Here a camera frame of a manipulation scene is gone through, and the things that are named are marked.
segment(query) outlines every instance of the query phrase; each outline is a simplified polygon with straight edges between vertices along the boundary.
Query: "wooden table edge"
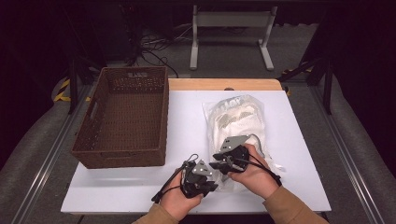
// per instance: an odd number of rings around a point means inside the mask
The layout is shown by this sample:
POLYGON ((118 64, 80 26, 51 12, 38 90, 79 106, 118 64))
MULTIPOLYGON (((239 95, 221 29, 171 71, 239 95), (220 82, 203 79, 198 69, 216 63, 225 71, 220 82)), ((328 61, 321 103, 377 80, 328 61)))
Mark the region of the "wooden table edge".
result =
POLYGON ((282 91, 273 78, 169 78, 170 91, 282 91))

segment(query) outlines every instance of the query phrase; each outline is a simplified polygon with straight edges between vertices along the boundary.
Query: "dark floor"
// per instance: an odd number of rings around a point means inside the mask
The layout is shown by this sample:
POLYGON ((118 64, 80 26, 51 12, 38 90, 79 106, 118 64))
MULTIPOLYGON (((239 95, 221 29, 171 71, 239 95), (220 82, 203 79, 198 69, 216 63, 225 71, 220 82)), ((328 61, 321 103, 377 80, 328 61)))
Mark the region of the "dark floor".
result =
MULTIPOLYGON (((155 53, 160 57, 166 56, 167 62, 180 77, 274 78, 280 76, 285 69, 292 69, 298 65, 315 30, 315 25, 275 27, 268 45, 275 66, 273 72, 265 69, 256 43, 260 32, 253 29, 246 29, 241 34, 231 34, 222 30, 207 30, 201 33, 196 71, 189 69, 190 40, 183 40, 155 53)), ((152 56, 145 56, 152 63, 158 62, 152 56)), ((169 73, 171 77, 175 76, 171 70, 169 73)), ((303 82, 304 77, 305 75, 300 75, 283 83, 283 86, 290 88, 290 104, 329 198, 332 211, 326 213, 328 219, 331 223, 396 223, 396 180, 345 101, 337 81, 334 81, 332 87, 332 115, 328 116, 322 112, 316 96, 316 93, 321 92, 321 84, 318 87, 307 87, 303 82), (328 120, 336 124, 336 132, 331 129, 328 120), (336 137, 338 133, 342 136, 341 143, 336 137), (340 150, 340 146, 346 147, 347 156, 352 159, 352 163, 343 159, 345 151, 340 150), (369 192, 371 198, 367 197, 365 191, 369 192), (370 215, 370 209, 375 206, 367 206, 367 202, 374 202, 378 212, 373 213, 380 216, 372 218, 375 216, 370 215)), ((17 213, 19 216, 14 223, 130 223, 139 218, 126 215, 81 217, 60 212, 67 185, 78 164, 69 150, 87 105, 87 102, 82 103, 81 110, 70 125, 70 131, 60 145, 59 155, 54 157, 53 167, 47 169, 48 175, 42 178, 45 183, 39 185, 42 188, 38 188, 34 194, 36 198, 33 198, 31 206, 28 206, 30 209, 23 210, 27 211, 25 216, 21 216, 18 209, 34 183, 36 173, 51 152, 54 142, 59 140, 57 136, 64 121, 70 118, 67 115, 69 103, 56 102, 20 141, 0 173, 0 223, 12 223, 17 213)), ((232 216, 221 219, 188 216, 183 223, 262 223, 263 218, 265 217, 232 216)))

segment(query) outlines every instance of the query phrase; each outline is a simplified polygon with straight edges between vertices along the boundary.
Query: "white fabric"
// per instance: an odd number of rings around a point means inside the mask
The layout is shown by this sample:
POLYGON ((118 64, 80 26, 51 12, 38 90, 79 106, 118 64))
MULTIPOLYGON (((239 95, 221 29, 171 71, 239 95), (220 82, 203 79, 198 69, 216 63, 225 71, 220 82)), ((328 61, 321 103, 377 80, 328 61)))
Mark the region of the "white fabric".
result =
MULTIPOLYGON (((219 153, 225 138, 250 135, 246 143, 254 145, 259 154, 265 158, 270 169, 277 174, 276 165, 265 147, 265 123, 260 101, 250 95, 242 95, 218 103, 206 103, 203 107, 207 121, 210 155, 219 153)), ((213 173, 213 179, 219 184, 219 191, 233 192, 245 189, 242 184, 232 181, 218 170, 213 173)))

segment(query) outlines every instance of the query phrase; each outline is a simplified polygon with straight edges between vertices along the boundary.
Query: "beige sleeve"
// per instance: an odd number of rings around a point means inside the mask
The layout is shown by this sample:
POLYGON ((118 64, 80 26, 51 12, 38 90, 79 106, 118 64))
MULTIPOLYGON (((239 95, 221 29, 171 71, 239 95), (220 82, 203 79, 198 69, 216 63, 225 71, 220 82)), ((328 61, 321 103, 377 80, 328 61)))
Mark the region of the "beige sleeve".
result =
POLYGON ((277 189, 263 204, 276 224, 328 223, 283 187, 277 189))
POLYGON ((133 224, 177 224, 178 221, 172 217, 165 209, 159 204, 155 203, 151 206, 148 213, 139 218, 133 224))

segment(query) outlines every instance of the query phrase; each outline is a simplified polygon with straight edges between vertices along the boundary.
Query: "brown wicker basket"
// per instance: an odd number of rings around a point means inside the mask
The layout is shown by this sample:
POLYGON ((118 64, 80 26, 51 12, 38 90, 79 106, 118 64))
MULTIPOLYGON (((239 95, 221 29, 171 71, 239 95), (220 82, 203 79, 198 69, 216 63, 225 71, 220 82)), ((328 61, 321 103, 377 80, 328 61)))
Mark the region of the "brown wicker basket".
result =
POLYGON ((165 164, 166 67, 104 68, 71 153, 87 168, 165 164))

